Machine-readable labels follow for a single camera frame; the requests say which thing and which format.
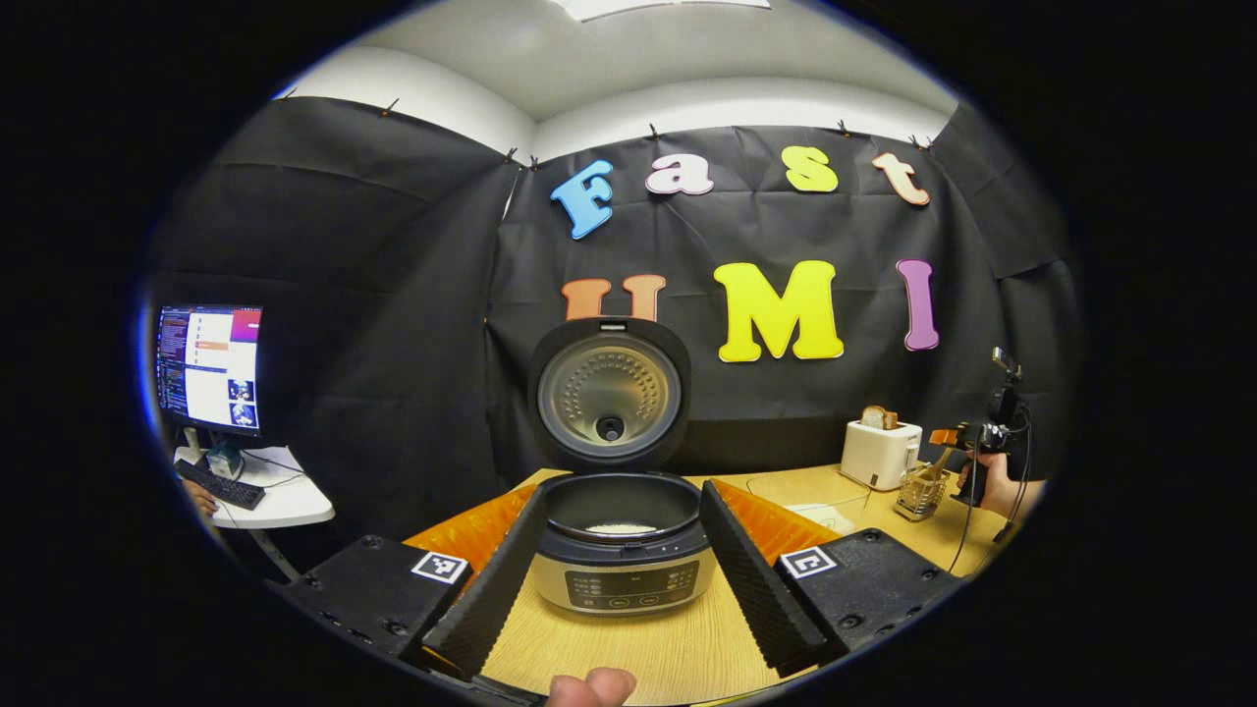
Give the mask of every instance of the rice cooker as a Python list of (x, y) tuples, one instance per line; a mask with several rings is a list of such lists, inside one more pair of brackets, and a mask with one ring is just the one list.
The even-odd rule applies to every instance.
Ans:
[(538, 343), (529, 410), (557, 468), (533, 561), (547, 601), (595, 615), (674, 609), (708, 590), (716, 561), (699, 523), (700, 492), (655, 470), (680, 444), (690, 361), (647, 320), (566, 322)]

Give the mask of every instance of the ceiling light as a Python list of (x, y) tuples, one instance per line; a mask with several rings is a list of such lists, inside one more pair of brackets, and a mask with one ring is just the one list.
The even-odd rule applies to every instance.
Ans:
[(768, 6), (768, 0), (552, 0), (563, 8), (573, 19), (583, 21), (627, 10), (640, 10), (659, 5), (742, 5), (747, 8)]

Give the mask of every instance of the open lid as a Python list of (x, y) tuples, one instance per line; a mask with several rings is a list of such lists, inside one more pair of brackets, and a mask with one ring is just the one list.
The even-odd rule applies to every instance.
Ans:
[(632, 317), (572, 320), (533, 350), (529, 419), (558, 468), (646, 472), (685, 435), (689, 384), (689, 353), (667, 327)]

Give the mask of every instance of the computer monitor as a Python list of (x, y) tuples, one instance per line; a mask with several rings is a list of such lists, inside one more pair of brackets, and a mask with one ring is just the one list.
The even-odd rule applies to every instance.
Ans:
[(258, 333), (261, 307), (162, 307), (157, 404), (180, 423), (260, 437)]

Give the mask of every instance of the white ceiling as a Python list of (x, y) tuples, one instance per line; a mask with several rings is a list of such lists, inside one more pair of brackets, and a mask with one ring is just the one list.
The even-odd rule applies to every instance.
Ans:
[(551, 0), (444, 0), (354, 44), (444, 65), (535, 121), (631, 91), (706, 78), (807, 78), (949, 114), (955, 98), (825, 5), (666, 5), (579, 23)]

